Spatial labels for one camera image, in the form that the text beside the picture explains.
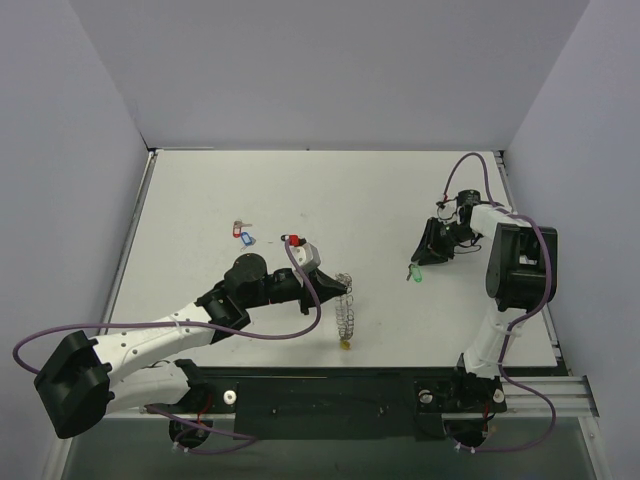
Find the blue tag key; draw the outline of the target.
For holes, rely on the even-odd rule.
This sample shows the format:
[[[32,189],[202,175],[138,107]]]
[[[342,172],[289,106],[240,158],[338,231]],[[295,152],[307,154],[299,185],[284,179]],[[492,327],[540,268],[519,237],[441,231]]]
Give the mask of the blue tag key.
[[[247,248],[253,246],[256,243],[256,239],[249,232],[245,232],[245,231],[243,231],[240,234],[240,240],[242,242],[242,247],[241,247],[242,251],[246,250]]]

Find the green tag key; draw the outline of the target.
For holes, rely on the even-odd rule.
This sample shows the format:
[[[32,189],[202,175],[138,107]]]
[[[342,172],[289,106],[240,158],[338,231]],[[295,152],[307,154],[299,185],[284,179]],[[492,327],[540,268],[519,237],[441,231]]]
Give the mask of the green tag key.
[[[421,273],[420,267],[418,265],[416,265],[416,264],[411,263],[408,266],[408,273],[407,273],[407,276],[406,276],[406,280],[407,281],[412,280],[415,283],[421,283],[422,279],[423,279],[423,277],[422,277],[422,273]]]

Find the aluminium frame rail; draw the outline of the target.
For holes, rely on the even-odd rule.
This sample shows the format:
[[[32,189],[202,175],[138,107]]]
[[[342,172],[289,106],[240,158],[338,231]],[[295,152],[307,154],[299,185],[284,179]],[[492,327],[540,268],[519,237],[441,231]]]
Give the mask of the aluminium frame rail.
[[[176,415],[212,415],[259,407],[334,410],[347,407],[349,401],[371,401],[381,409],[399,402],[419,414],[454,416],[546,408],[562,415],[588,415],[596,410],[586,380],[577,377],[499,378],[495,392],[496,401],[474,393],[458,395],[452,391],[452,377],[400,373],[233,376],[200,369],[149,369],[106,391],[88,393],[74,403],[65,421],[81,433],[106,415],[148,406]]]

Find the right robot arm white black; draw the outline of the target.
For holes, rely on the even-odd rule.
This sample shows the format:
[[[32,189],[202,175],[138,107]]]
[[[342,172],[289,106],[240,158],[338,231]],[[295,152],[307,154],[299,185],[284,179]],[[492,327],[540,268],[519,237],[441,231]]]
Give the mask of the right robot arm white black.
[[[540,227],[502,206],[481,198],[477,190],[460,191],[445,218],[431,217],[414,251],[409,275],[468,253],[482,239],[491,242],[485,275],[488,308],[472,344],[464,351],[447,383],[449,402],[468,409],[482,395],[496,401],[500,368],[524,323],[553,299],[557,288],[558,232]]]

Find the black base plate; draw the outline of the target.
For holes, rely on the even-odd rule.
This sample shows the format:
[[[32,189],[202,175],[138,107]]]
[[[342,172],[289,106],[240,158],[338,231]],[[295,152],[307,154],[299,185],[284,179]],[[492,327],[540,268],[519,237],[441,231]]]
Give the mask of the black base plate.
[[[198,367],[181,360],[187,391],[152,404],[172,414],[232,415],[259,440],[441,440],[474,433],[506,411],[499,379],[459,367]]]

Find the round metal keyring disc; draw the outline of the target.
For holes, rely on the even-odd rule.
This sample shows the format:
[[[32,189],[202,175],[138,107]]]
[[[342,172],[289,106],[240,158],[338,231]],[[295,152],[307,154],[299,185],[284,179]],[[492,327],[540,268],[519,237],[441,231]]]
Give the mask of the round metal keyring disc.
[[[348,287],[348,293],[335,298],[335,319],[339,340],[350,340],[354,334],[355,315],[353,310],[353,280],[347,273],[338,273],[335,279]]]

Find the red tag key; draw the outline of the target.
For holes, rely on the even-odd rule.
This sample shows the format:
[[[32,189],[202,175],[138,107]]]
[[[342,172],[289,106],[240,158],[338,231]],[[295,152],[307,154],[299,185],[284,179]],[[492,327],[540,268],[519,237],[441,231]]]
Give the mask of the red tag key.
[[[250,223],[245,223],[238,219],[233,222],[232,235],[234,238],[240,238],[245,228],[251,227]]]

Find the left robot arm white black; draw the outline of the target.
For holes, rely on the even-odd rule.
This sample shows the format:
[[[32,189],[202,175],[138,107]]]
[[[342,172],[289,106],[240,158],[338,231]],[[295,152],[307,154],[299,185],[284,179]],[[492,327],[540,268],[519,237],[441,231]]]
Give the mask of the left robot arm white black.
[[[204,384],[178,367],[157,377],[144,369],[185,350],[245,335],[251,308],[296,302],[302,314],[347,293],[324,274],[308,247],[288,249],[291,267],[268,272],[263,257],[240,255],[223,279],[194,302],[143,327],[88,337],[66,335],[36,375],[34,385],[61,439],[75,437],[106,414],[145,404],[175,404],[192,412]]]

